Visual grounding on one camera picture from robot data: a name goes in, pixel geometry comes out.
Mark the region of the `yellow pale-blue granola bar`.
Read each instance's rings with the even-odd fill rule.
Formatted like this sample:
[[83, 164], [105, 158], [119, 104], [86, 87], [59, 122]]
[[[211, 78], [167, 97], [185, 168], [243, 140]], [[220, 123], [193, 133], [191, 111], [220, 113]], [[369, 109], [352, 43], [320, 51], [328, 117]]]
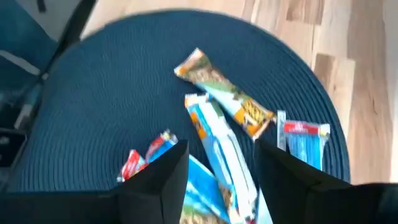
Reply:
[[273, 111], [232, 84], [198, 48], [174, 68], [174, 73], [207, 92], [253, 140], [259, 138], [271, 122], [277, 121]]
[[255, 218], [257, 189], [222, 109], [208, 94], [187, 94], [184, 104], [218, 179], [230, 222], [250, 224]]

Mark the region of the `round dark woven placemat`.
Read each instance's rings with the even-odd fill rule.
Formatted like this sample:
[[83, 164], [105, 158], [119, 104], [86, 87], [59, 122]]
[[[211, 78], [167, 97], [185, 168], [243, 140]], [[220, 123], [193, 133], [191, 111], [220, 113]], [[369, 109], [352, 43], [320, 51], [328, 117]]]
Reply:
[[200, 11], [160, 11], [116, 21], [66, 50], [45, 82], [38, 115], [8, 192], [107, 190], [129, 154], [145, 154], [165, 129], [208, 165], [184, 97], [198, 93], [174, 68], [194, 49], [263, 107], [328, 123], [325, 172], [350, 180], [336, 110], [308, 65], [270, 33]]

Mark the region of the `red green granola bar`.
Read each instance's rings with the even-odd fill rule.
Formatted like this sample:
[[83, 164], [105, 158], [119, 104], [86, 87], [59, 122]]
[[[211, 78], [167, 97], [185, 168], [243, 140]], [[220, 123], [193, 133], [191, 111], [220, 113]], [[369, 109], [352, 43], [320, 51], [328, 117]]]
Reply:
[[122, 166], [117, 177], [117, 182], [124, 182], [136, 175], [141, 170], [145, 169], [148, 163], [145, 159], [134, 149], [129, 151], [127, 161]]

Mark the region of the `white silver granola bar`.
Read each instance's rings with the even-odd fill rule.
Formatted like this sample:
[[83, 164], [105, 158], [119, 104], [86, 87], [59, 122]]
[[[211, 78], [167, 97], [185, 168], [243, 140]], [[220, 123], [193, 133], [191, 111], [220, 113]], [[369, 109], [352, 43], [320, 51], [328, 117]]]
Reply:
[[284, 123], [286, 120], [285, 111], [277, 111], [277, 147], [286, 151], [286, 137], [284, 134]]

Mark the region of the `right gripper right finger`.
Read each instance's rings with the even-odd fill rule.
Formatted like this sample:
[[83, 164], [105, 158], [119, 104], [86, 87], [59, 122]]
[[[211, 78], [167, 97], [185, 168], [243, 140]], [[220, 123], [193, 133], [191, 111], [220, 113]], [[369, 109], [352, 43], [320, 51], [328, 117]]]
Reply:
[[344, 224], [351, 221], [341, 191], [345, 181], [260, 139], [254, 143], [259, 185], [274, 224]]

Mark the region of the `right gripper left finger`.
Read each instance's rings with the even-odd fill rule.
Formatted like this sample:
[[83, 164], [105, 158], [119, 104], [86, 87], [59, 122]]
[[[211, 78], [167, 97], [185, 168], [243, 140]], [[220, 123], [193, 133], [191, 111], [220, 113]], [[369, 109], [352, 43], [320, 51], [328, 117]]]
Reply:
[[189, 145], [181, 140], [118, 188], [121, 224], [179, 224]]

